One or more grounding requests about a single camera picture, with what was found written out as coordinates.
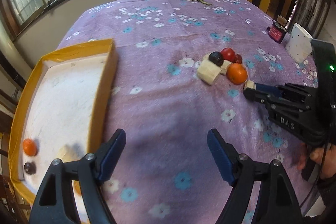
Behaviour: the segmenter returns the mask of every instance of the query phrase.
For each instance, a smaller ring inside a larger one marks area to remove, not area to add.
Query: cork lid
[[[286,26],[287,24],[286,18],[282,17],[281,15],[278,15],[277,22],[282,26]]]

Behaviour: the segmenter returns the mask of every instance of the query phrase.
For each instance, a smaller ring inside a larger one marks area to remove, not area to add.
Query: white cup
[[[311,53],[310,41],[313,37],[299,24],[294,23],[290,38],[286,44],[286,51],[296,63],[302,63]]]

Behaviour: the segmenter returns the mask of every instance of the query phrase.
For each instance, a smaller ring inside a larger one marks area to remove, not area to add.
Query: blue gripper pad
[[[208,132],[207,141],[208,147],[213,159],[215,160],[222,179],[229,182],[229,184],[232,186],[236,180],[232,173],[232,162],[225,153],[225,150],[219,143],[218,139],[211,131]]]
[[[263,84],[255,83],[255,89],[266,92],[266,93],[271,93],[275,97],[278,97],[278,98],[282,97],[282,91],[272,85],[263,85]]]
[[[121,131],[119,136],[115,139],[113,145],[107,151],[106,156],[103,158],[100,164],[100,173],[98,175],[98,181],[103,183],[109,180],[112,176],[113,170],[117,165],[120,155],[125,147],[126,133]]]

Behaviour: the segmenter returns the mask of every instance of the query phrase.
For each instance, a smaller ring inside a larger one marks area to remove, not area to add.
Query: human hand
[[[316,162],[317,164],[321,165],[323,152],[324,147],[316,148],[312,153],[310,153],[309,158],[314,162]],[[302,170],[305,168],[307,154],[308,154],[307,146],[304,143],[302,143],[300,147],[300,159],[297,165],[298,170]],[[323,163],[320,178],[328,179],[335,174],[336,174],[336,146],[332,144],[330,149],[328,149],[327,153],[325,154],[325,160]]]

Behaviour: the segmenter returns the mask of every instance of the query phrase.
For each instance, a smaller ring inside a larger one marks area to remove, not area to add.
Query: metal screw
[[[51,163],[52,165],[58,165],[61,162],[60,159],[54,159]]]
[[[279,161],[279,160],[273,160],[272,162],[275,166],[280,166],[281,165],[281,161]]]
[[[239,154],[239,159],[240,160],[247,160],[248,158],[249,158],[249,156],[246,155],[246,154]]]
[[[95,155],[92,154],[92,153],[88,153],[88,154],[85,155],[85,158],[86,158],[87,160],[92,160],[94,157],[95,157]]]

